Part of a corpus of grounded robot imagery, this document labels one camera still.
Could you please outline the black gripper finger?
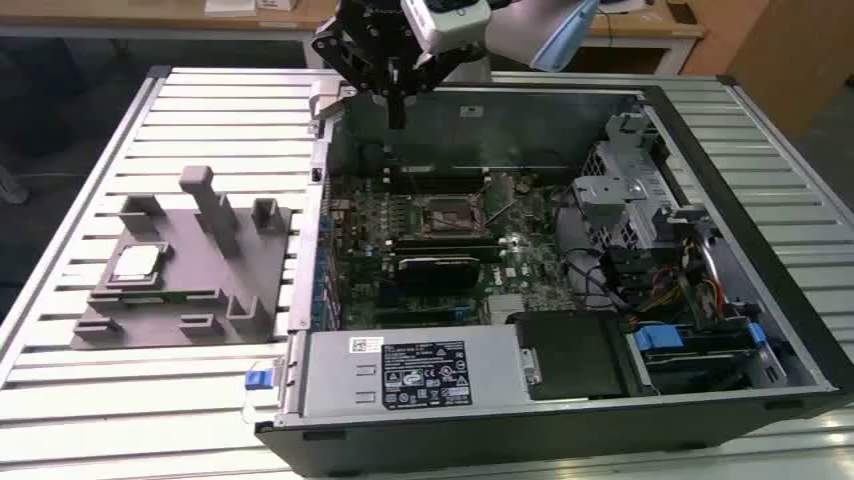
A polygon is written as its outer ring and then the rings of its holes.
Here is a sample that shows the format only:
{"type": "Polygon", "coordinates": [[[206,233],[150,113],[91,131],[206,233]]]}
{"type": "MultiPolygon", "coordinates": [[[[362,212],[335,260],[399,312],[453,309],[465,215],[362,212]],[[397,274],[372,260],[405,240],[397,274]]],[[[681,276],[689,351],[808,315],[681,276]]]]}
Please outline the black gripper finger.
{"type": "Polygon", "coordinates": [[[387,125],[397,128],[398,86],[393,79],[394,62],[372,65],[360,58],[336,17],[318,29],[312,48],[350,85],[360,93],[370,93],[377,102],[383,101],[387,125]]]}
{"type": "Polygon", "coordinates": [[[482,44],[470,44],[419,61],[417,46],[407,47],[399,55],[398,71],[398,127],[406,127],[406,102],[419,94],[431,92],[463,64],[485,57],[482,44]]]}

